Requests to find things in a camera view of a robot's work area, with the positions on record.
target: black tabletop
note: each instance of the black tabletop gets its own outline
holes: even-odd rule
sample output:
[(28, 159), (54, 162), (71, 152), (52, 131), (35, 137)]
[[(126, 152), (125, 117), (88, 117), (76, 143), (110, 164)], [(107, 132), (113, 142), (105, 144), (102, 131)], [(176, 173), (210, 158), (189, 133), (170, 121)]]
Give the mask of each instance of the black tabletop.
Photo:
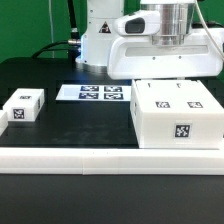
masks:
[(0, 146), (137, 148), (130, 102), (56, 101), (62, 84), (131, 85), (75, 69), (66, 59), (15, 58), (0, 66), (0, 106), (17, 88), (43, 88), (36, 122), (9, 122)]

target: large white box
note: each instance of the large white box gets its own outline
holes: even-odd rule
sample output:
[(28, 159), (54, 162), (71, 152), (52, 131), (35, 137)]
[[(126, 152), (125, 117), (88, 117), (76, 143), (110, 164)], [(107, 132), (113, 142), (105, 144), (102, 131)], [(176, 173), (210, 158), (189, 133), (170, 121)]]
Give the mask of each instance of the large white box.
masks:
[(133, 81), (130, 109), (140, 148), (215, 149), (223, 140), (224, 109), (200, 81)]
[(43, 89), (17, 89), (3, 106), (8, 121), (35, 121), (44, 104)]
[(0, 110), (0, 136), (5, 131), (5, 129), (8, 127), (8, 119), (7, 114), (5, 111)]

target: black cable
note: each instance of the black cable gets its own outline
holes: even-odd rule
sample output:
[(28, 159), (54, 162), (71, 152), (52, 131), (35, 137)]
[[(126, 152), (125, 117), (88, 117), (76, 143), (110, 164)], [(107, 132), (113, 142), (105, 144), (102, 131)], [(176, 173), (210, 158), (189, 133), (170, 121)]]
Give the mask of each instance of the black cable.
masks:
[[(207, 21), (206, 25), (208, 26), (208, 28), (213, 28), (213, 27), (222, 27), (224, 28), (224, 25), (222, 25), (221, 23), (217, 23), (216, 21)], [(203, 28), (201, 22), (194, 22), (192, 24), (193, 28)]]
[(34, 53), (32, 55), (32, 58), (37, 58), (44, 50), (47, 50), (51, 47), (55, 47), (55, 46), (58, 46), (58, 45), (62, 45), (62, 44), (68, 44), (68, 41), (67, 40), (62, 40), (62, 41), (57, 41), (57, 42), (54, 42), (54, 43), (51, 43), (51, 44), (48, 44), (46, 45), (45, 47), (41, 48), (39, 51), (37, 51), (36, 53)]
[(71, 28), (77, 28), (73, 0), (67, 0)]
[(37, 58), (40, 54), (42, 54), (43, 52), (48, 52), (48, 51), (68, 51), (68, 48), (60, 48), (60, 49), (41, 49), (39, 51), (37, 51), (36, 53), (34, 53), (32, 55), (32, 58)]
[(45, 47), (41, 48), (41, 50), (48, 49), (48, 48), (58, 46), (58, 45), (61, 45), (61, 44), (68, 44), (68, 41), (67, 40), (57, 41), (57, 42), (46, 45)]
[(67, 5), (68, 5), (68, 12), (69, 12), (69, 17), (70, 17), (70, 25), (71, 25), (71, 38), (72, 39), (79, 39), (79, 32), (76, 24), (76, 18), (75, 18), (75, 9), (74, 9), (74, 4), (73, 0), (67, 0)]

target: white robot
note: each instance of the white robot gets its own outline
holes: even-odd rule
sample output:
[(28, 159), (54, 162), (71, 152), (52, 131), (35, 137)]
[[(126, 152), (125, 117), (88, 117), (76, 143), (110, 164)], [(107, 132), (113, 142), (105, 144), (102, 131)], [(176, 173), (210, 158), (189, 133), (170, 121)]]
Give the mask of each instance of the white robot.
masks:
[[(217, 76), (223, 68), (224, 29), (191, 28), (195, 6), (199, 10), (196, 0), (140, 3), (138, 12), (123, 16), (123, 0), (88, 0), (88, 29), (77, 66), (133, 80), (131, 114), (140, 148), (217, 148), (224, 111), (206, 88), (200, 82), (149, 79)], [(174, 130), (187, 134), (178, 138)]]
[[(204, 29), (191, 29), (195, 0), (141, 0), (115, 21), (108, 59), (112, 79), (217, 76), (223, 60)], [(223, 29), (209, 29), (219, 49)]]

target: metal cylinder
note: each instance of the metal cylinder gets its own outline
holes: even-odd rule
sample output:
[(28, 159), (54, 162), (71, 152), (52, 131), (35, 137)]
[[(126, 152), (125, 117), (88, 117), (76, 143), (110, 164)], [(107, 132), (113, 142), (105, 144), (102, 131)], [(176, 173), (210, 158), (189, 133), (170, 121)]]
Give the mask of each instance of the metal cylinder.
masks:
[(195, 4), (142, 4), (141, 10), (159, 11), (160, 31), (152, 37), (153, 45), (180, 45), (190, 33)]

